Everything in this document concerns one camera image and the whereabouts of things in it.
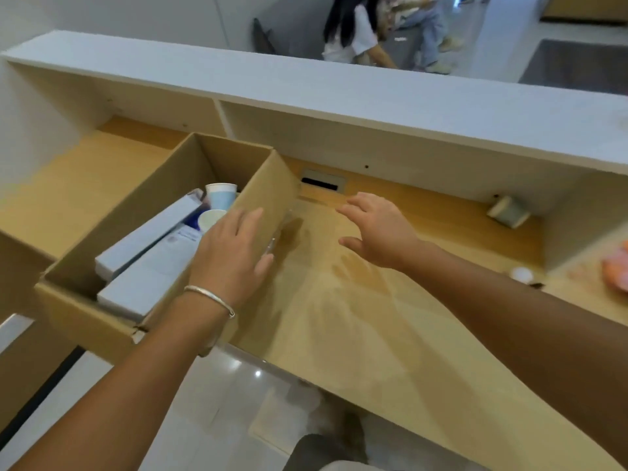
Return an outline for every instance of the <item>white paper cup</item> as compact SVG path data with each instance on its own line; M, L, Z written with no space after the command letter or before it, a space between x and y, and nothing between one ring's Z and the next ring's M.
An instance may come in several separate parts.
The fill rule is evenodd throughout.
M220 220L226 214L227 212L225 210L208 210L206 212L203 212L199 216L199 228L201 230L201 233L203 235L207 233L212 228L212 226L218 223L218 220Z
M205 187L212 210L228 210L234 204L237 185L233 183L212 183Z

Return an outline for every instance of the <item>tiled floor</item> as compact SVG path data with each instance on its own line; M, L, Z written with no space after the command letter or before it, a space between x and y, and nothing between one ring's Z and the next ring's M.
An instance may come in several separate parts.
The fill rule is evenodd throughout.
M11 467L110 368L86 353L0 451L0 471ZM296 378L233 348L228 352L215 348L208 357L194 362L141 470L280 471L288 455L258 439L251 424L267 396L274 394L294 406L305 403L298 398L303 390L310 394L311 402L312 390ZM308 427L309 411L286 413L275 420L286 423L286 429L279 432L296 443ZM379 417L367 416L363 421L369 456L387 470L481 469Z
M541 23L541 0L480 0L455 9L452 34L465 41L460 53L447 53L461 77L516 83L541 39L628 45L628 27Z

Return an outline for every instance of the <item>fingers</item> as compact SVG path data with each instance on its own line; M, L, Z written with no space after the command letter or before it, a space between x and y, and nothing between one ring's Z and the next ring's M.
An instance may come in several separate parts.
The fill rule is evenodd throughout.
M345 236L338 240L341 246L350 249L354 253L357 253L359 256L362 256L363 247L362 240L358 238L354 238L352 236Z
M347 198L347 203L358 206L363 212L371 212L375 208L377 199L379 199L377 195L361 191L357 195Z
M236 236L238 227L242 221L242 217L246 212L241 208L235 210L229 210L225 216L223 216L218 223L216 223L212 230L216 231L216 234L227 234L228 236Z
M358 226L362 225L366 218L366 213L361 208L354 205L342 205L336 208L336 211L341 215L345 215Z
M261 284L266 275L268 275L268 271L270 271L273 261L274 256L272 254L264 254L262 258L257 261L253 272L255 273L255 277L259 281L259 284Z
M237 231L238 236L245 236L248 238L252 238L255 236L257 232L257 226L259 225L259 221L264 214L263 208L257 208L250 213L246 213L244 218L242 218L242 223L240 224L240 228Z

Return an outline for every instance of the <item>white countertop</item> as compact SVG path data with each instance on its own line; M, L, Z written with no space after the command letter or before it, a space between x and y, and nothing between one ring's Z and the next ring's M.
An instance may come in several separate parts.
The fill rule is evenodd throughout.
M5 59L628 174L628 97L70 31Z

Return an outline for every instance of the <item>bangle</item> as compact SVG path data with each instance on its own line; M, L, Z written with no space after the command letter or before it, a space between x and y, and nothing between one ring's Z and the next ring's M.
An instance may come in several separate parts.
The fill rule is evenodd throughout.
M220 299L216 294L214 294L211 291L208 291L207 289L203 289L200 288L199 286L185 286L185 288L183 289L184 291L191 291L191 292L198 292L199 294L204 295L206 298L209 298L213 301L216 301L218 304L220 304L221 306L223 306L227 311L229 311L229 318L233 319L236 315L236 311L234 311L234 309L228 305L225 301L223 301L222 299Z

